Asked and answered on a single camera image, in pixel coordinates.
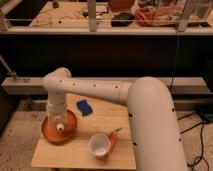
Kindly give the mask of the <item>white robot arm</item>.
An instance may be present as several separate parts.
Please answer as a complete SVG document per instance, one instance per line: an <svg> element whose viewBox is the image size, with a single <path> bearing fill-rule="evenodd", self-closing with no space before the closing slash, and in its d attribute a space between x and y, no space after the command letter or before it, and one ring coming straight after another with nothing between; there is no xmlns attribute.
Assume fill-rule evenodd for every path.
<svg viewBox="0 0 213 171"><path fill-rule="evenodd" d="M68 122L66 95L99 98L127 107L137 171L187 171L174 102L167 86L153 77L134 82L75 79L58 68L42 79L47 116L60 133Z"/></svg>

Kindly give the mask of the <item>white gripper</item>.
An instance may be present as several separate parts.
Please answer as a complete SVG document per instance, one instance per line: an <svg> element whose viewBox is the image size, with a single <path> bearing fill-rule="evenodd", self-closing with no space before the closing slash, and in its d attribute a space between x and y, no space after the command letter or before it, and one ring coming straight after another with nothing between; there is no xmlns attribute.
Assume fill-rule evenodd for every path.
<svg viewBox="0 0 213 171"><path fill-rule="evenodd" d="M66 110L66 98L65 97L49 97L46 103L46 111L52 114L61 114Z"/></svg>

